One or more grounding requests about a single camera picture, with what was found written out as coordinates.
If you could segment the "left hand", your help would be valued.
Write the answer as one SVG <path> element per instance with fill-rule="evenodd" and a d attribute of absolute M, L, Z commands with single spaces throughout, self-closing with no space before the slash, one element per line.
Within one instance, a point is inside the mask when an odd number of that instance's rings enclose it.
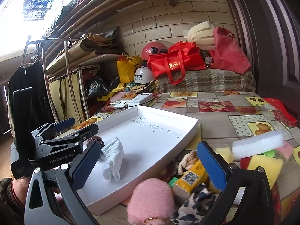
<path fill-rule="evenodd" d="M 25 206 L 27 191 L 29 189 L 29 184 L 31 181 L 31 177 L 22 177 L 19 179 L 13 179 L 12 181 L 12 193 L 16 201 Z"/>

